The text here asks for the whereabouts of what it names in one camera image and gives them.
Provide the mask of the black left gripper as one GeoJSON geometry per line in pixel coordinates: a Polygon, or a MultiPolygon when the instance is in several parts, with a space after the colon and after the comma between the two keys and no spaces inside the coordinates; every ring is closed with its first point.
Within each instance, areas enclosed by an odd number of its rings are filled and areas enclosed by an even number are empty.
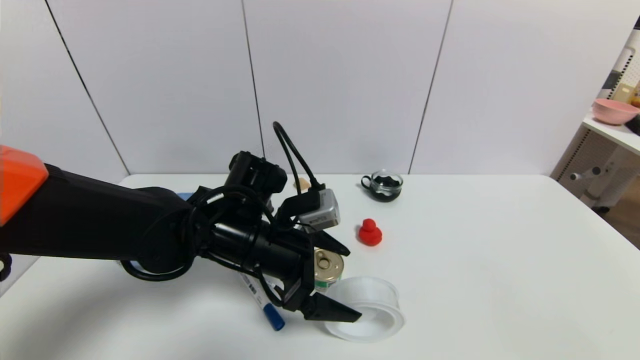
{"type": "Polygon", "coordinates": [[[259,221],[226,220],[210,230],[210,258],[247,275],[265,291],[275,306],[303,314],[306,321],[355,323],[362,313],[313,291],[311,257],[313,246],[340,256],[349,256],[347,246],[324,230],[306,233],[281,229],[259,221]]]}

